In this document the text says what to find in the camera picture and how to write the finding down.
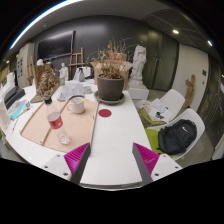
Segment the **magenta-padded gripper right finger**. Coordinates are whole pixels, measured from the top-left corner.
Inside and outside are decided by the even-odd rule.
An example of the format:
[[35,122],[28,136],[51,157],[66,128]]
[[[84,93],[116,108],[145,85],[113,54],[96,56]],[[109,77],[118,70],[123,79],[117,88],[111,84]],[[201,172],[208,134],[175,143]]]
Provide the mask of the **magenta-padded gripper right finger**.
[[182,169],[182,167],[167,154],[157,154],[137,143],[133,144],[132,153],[144,185]]

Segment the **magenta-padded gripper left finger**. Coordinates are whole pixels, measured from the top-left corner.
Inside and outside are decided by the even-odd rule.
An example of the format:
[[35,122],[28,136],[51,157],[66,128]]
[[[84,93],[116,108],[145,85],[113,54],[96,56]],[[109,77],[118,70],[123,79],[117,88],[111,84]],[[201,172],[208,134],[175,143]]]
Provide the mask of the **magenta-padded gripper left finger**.
[[90,152],[90,144],[86,143],[65,155],[56,154],[47,163],[45,163],[42,168],[45,171],[79,185]]

